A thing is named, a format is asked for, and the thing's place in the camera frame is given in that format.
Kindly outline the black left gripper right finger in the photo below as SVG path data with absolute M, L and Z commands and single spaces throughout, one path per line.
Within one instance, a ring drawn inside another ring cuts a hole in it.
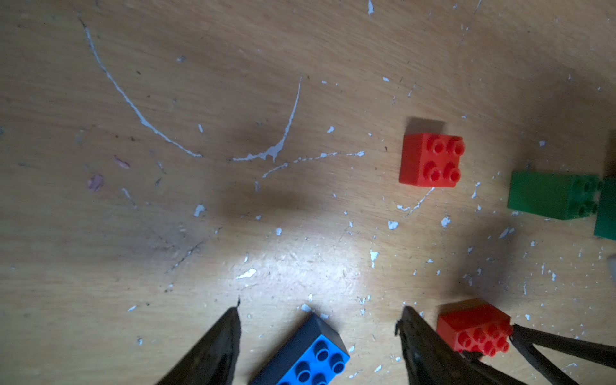
M 396 323 L 410 384 L 480 384 L 481 375 L 455 353 L 412 307 Z

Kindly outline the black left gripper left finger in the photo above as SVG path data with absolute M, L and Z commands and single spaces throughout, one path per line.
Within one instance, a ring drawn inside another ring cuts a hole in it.
M 231 384 L 240 354 L 241 321 L 229 308 L 159 385 Z

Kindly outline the teal green long lego brick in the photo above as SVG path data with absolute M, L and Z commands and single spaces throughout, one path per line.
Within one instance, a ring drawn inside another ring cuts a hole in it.
M 608 176 L 603 181 L 603 189 L 598 203 L 595 223 L 596 237 L 616 240 L 616 179 Z

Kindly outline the red long lego brick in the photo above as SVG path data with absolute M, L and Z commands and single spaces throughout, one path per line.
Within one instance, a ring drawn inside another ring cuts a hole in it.
M 436 333 L 456 352 L 494 357 L 509 350 L 513 327 L 508 314 L 485 304 L 440 315 Z

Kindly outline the dark green square lego brick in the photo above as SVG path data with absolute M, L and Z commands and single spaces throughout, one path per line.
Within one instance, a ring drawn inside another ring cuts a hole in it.
M 598 212 L 603 186 L 597 174 L 514 171 L 507 207 L 561 221 L 586 218 Z

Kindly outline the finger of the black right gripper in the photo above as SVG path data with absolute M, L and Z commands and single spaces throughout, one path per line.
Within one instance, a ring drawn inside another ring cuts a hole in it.
M 515 346 L 522 357 L 551 384 L 578 385 L 578 383 L 566 375 L 563 370 L 540 353 L 535 346 L 541 346 L 552 351 L 557 351 L 615 369 L 614 346 L 567 338 L 517 324 L 514 324 L 512 328 L 513 331 L 509 340 L 513 346 Z
M 468 364 L 473 368 L 475 372 L 480 373 L 484 378 L 490 380 L 493 384 L 499 385 L 526 385 L 520 380 L 516 380 L 515 378 L 506 375 L 503 372 L 491 367 L 487 364 L 483 364 L 481 359 L 484 358 L 484 355 L 479 351 L 464 351 L 460 353 Z

